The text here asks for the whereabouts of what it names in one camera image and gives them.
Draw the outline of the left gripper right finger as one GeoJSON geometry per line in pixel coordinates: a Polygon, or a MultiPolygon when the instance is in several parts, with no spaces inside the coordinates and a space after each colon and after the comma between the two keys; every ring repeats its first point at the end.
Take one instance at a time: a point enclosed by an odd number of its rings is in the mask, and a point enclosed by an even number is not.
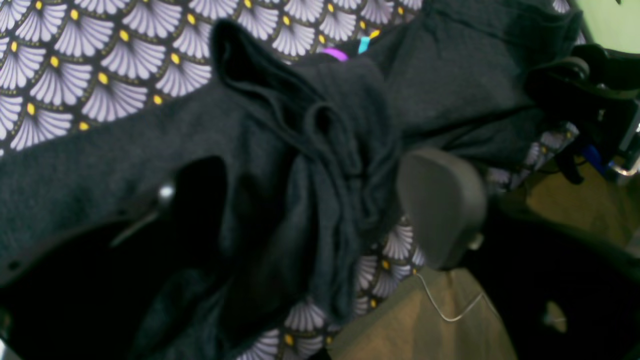
{"type": "Polygon", "coordinates": [[[482,176],[465,159],[429,147],[405,153],[397,193],[430,269],[459,267],[482,241],[489,197],[482,176]]]}

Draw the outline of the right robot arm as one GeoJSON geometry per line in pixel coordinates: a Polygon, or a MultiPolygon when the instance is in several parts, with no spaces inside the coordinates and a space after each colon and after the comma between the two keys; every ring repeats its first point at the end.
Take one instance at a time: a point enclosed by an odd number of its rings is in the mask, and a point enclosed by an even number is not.
{"type": "Polygon", "coordinates": [[[585,180],[576,156],[619,186],[639,175],[638,54],[577,45],[569,56],[530,70],[524,89],[547,115],[578,130],[576,139],[555,156],[570,183],[585,180]]]}

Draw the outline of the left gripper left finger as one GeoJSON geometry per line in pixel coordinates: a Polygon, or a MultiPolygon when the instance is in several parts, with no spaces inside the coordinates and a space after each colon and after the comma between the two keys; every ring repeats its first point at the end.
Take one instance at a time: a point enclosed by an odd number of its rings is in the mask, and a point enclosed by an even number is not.
{"type": "Polygon", "coordinates": [[[19,360],[125,360],[153,301],[214,256],[222,158],[197,159],[100,221],[1,264],[1,340],[19,360]]]}

